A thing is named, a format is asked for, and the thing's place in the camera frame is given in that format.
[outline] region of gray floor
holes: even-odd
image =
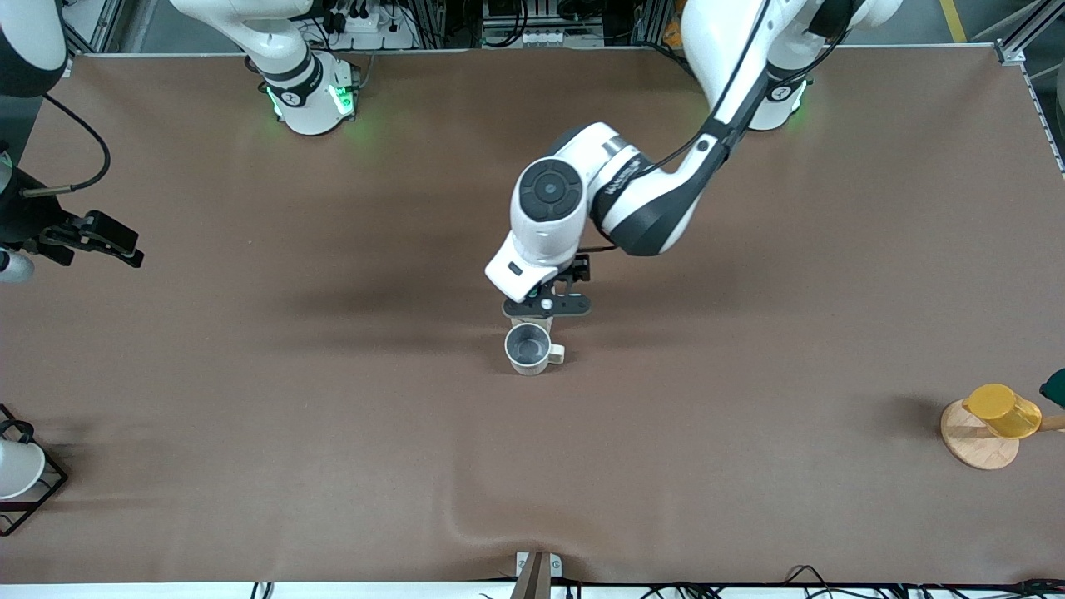
[[[124,35],[121,51],[159,53],[233,52],[236,46],[225,36],[177,12],[168,0],[135,0],[140,18]],[[1029,0],[954,0],[965,32],[973,36],[990,25],[1023,7]],[[904,0],[899,13],[883,27],[871,31],[855,31],[849,44],[945,44],[952,36],[944,16],[940,0]],[[1065,56],[1065,22],[1061,20],[1039,37],[1027,51],[1029,72],[1037,72],[1061,62]],[[1054,102],[1055,77],[1037,80],[1037,91],[1048,119],[1056,133]],[[21,100],[0,96],[0,139],[12,144],[15,156],[21,153],[26,137],[33,126],[39,100]]]

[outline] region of brown table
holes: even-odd
[[[665,156],[693,82],[650,51],[382,56],[317,139],[255,85],[82,59],[58,88],[114,151],[65,206],[147,259],[0,289],[2,399],[71,474],[3,581],[468,579],[532,547],[599,581],[1062,576],[1065,438],[986,473],[935,432],[1065,366],[1065,187],[990,49],[840,50],[673,250],[594,258],[535,378],[481,273],[517,176],[595,119]],[[98,160],[46,106],[23,167]]]

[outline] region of mug handle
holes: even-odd
[[[18,432],[22,434],[18,438],[18,442],[33,442],[33,424],[22,420],[4,420],[3,422],[0,422],[0,437],[3,437],[3,434],[7,432],[7,428],[11,428],[12,426],[18,428]]]

